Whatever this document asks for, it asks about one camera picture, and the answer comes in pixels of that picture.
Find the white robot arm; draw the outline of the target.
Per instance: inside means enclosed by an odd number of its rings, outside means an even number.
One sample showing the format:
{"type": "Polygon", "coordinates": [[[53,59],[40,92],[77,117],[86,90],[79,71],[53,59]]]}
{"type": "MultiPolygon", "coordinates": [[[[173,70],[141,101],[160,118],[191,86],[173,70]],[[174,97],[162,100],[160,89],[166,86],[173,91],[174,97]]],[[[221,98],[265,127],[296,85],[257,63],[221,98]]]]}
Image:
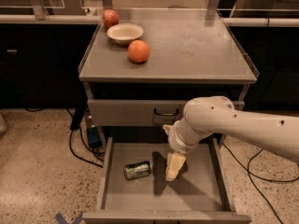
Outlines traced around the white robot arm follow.
{"type": "Polygon", "coordinates": [[[224,96],[190,100],[183,117],[164,125],[172,151],[165,179],[173,181],[199,142],[213,133],[230,135],[288,160],[299,162],[299,118],[236,110],[224,96]]]}

